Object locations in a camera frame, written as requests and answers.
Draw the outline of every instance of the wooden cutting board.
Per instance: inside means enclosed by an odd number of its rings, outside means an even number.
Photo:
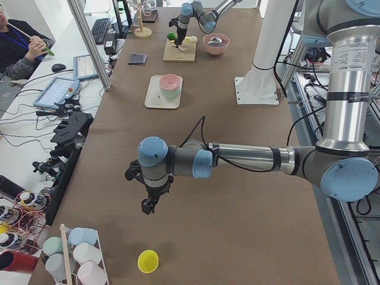
[[[190,43],[188,40],[182,42],[181,47],[188,50],[181,52],[176,47],[173,47],[174,43],[170,40],[166,40],[165,52],[163,60],[164,62],[195,62],[195,48],[196,43]]]

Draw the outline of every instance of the black keyboard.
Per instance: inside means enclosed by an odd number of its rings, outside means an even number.
[[[97,45],[102,45],[105,42],[105,36],[110,23],[110,18],[102,18],[95,21],[91,33]]]

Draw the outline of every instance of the white tray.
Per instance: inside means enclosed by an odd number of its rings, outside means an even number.
[[[177,109],[181,100],[183,78],[179,77],[179,95],[175,98],[166,98],[160,91],[160,79],[164,75],[154,75],[150,78],[148,92],[145,97],[145,107],[153,109]]]

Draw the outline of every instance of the computer monitor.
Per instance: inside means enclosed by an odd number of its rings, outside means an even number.
[[[119,2],[123,2],[124,11],[126,14],[126,20],[128,22],[128,26],[123,26],[123,23],[121,21],[120,12],[119,12]],[[112,0],[113,9],[115,10],[116,20],[117,20],[117,26],[114,27],[116,30],[116,34],[118,35],[118,38],[125,39],[126,35],[128,34],[129,27],[132,26],[132,17],[131,12],[129,11],[129,6],[126,0]]]

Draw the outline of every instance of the blue lanyard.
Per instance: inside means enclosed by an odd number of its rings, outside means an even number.
[[[24,38],[21,37],[21,35],[18,33],[18,31],[16,31],[16,30],[15,30],[14,28],[12,28],[12,27],[10,27],[10,28],[11,28],[11,30],[17,35],[17,37],[21,40],[21,42],[18,42],[18,41],[16,41],[16,40],[12,39],[11,37],[8,37],[8,36],[7,36],[6,34],[4,34],[4,33],[0,33],[0,36],[6,38],[6,39],[8,39],[8,40],[10,40],[11,42],[15,43],[15,44],[18,45],[18,46],[21,46],[22,48],[25,48],[26,50],[29,50],[29,45],[28,45],[27,42],[24,40]],[[37,57],[37,59],[38,59],[39,61],[42,61],[43,56],[40,55],[40,56]]]

